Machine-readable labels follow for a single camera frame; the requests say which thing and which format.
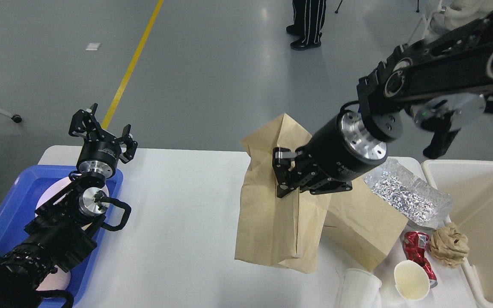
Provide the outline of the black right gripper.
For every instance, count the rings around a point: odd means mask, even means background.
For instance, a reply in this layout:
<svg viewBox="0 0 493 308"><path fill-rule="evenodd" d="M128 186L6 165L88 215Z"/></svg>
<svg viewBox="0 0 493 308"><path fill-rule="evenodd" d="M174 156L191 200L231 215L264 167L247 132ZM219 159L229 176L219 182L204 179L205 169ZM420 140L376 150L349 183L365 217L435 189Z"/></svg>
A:
<svg viewBox="0 0 493 308"><path fill-rule="evenodd" d="M386 142L368 132L360 113L343 111L295 151L273 149L276 196L352 191L352 180L383 164L387 158Z"/></svg>

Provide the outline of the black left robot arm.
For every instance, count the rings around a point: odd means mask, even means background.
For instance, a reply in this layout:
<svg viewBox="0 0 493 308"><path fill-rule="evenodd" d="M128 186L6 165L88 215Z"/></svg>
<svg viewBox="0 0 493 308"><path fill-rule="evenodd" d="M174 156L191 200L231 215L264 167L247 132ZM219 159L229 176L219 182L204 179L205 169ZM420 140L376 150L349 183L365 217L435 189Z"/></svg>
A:
<svg viewBox="0 0 493 308"><path fill-rule="evenodd" d="M37 308L44 299L62 298L70 308L74 296L63 289L39 290L45 278L58 270L69 272L97 247L94 235L101 228L122 230L131 207L104 193L118 162L128 163L137 142L131 125L117 138L104 130L95 113L98 104L77 111L68 133L84 139L71 182L36 209L25 226L28 237L0 257L0 308Z"/></svg>

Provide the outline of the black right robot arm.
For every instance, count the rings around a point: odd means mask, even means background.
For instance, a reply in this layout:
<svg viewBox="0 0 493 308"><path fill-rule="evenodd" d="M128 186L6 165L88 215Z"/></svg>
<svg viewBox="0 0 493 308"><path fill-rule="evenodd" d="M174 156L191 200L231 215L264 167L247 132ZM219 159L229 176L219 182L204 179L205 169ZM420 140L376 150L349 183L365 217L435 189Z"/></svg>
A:
<svg viewBox="0 0 493 308"><path fill-rule="evenodd" d="M352 181L387 157L387 145L402 133L400 111L433 133L426 158L446 154L460 127L493 112L493 11L431 42L395 47L368 76L359 79L357 112L340 113L296 150L276 147L272 167L276 196L350 191Z"/></svg>

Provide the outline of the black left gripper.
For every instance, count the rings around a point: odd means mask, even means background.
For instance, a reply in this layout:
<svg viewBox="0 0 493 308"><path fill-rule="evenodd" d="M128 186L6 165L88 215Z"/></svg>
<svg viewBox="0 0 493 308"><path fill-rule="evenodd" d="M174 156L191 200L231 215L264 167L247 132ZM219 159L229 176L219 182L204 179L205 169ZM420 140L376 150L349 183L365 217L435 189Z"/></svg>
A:
<svg viewBox="0 0 493 308"><path fill-rule="evenodd" d="M127 164L134 159L138 143L131 135L131 124L123 127L122 135L115 139L115 144L102 142L105 132L96 120L98 104L87 109L79 109L71 118L68 135L84 138L84 143L77 160L80 173L96 172L106 179L115 175L118 160Z"/></svg>

